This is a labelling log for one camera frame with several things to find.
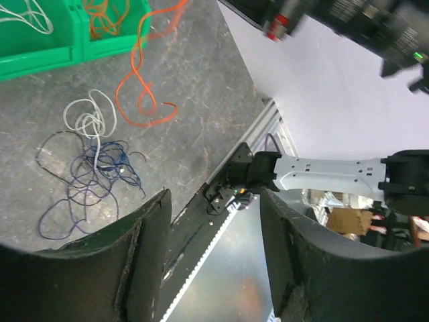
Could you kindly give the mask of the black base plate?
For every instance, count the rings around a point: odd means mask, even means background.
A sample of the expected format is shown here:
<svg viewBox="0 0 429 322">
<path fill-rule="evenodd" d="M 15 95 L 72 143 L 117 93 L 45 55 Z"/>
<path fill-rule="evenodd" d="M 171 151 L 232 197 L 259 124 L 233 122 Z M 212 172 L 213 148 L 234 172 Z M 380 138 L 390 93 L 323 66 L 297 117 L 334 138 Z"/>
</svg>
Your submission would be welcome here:
<svg viewBox="0 0 429 322">
<path fill-rule="evenodd" d="M 249 145 L 240 143 L 171 224 L 156 321 L 166 321 L 231 222 L 235 210 L 231 201 L 244 190 L 252 160 Z"/>
</svg>

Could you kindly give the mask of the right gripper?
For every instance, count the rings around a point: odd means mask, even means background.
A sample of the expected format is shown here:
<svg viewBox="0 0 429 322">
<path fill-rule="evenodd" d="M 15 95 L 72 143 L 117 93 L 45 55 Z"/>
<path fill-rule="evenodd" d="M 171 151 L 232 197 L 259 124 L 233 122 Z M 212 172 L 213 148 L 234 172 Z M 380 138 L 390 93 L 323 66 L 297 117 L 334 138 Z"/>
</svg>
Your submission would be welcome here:
<svg viewBox="0 0 429 322">
<path fill-rule="evenodd" d="M 221 3 L 275 42 L 290 35 L 308 11 L 305 0 L 225 0 Z"/>
</svg>

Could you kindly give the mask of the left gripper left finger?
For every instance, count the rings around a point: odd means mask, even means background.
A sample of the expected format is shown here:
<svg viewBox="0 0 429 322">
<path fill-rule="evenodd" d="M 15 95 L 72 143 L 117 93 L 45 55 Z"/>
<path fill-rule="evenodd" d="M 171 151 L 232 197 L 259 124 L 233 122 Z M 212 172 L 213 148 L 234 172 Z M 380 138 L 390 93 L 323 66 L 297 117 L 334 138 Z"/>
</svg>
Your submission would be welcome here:
<svg viewBox="0 0 429 322">
<path fill-rule="evenodd" d="M 2 321 L 153 321 L 171 192 L 57 250 L 1 246 Z"/>
</svg>

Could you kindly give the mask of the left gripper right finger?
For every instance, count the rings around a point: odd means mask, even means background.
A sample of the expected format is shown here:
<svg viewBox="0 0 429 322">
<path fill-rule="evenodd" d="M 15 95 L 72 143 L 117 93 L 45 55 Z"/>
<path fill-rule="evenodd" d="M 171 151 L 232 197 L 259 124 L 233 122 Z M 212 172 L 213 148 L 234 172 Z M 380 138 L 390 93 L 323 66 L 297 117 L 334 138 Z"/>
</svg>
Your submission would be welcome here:
<svg viewBox="0 0 429 322">
<path fill-rule="evenodd" d="M 428 249 L 347 239 L 270 191 L 260 219 L 274 315 L 282 321 L 427 321 Z"/>
</svg>

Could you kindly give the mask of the green compartment bin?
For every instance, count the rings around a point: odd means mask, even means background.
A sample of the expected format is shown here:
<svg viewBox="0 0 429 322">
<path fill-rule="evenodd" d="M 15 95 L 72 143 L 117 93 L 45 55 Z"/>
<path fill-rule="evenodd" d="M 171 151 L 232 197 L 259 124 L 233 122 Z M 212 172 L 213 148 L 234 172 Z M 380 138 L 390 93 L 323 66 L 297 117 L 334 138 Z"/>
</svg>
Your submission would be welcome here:
<svg viewBox="0 0 429 322">
<path fill-rule="evenodd" d="M 1 80 L 130 51 L 147 1 L 2 1 Z"/>
</svg>

